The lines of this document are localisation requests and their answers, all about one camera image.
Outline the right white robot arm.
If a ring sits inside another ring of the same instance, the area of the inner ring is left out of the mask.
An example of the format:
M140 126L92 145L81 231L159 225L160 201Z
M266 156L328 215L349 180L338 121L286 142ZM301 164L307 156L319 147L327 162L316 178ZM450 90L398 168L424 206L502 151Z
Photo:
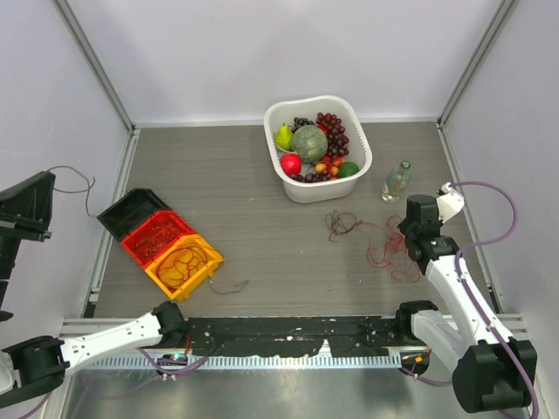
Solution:
M427 301L414 302L395 322L395 335L406 345L423 341L442 360L465 412L531 408L537 417L535 347L504 326L476 287L456 242L441 233L463 207L463 197L451 191L407 198L398 229L410 259L443 298L452 320Z

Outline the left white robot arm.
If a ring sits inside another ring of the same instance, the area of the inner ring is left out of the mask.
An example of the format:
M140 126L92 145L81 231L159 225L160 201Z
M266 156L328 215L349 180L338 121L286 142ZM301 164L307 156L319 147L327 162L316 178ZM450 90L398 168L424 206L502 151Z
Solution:
M1 192L1 296L7 291L23 240L51 237L56 176L40 171ZM186 321L166 301L128 323L78 338L38 336L1 350L1 407L46 395L97 361L128 349L175 348L185 340Z

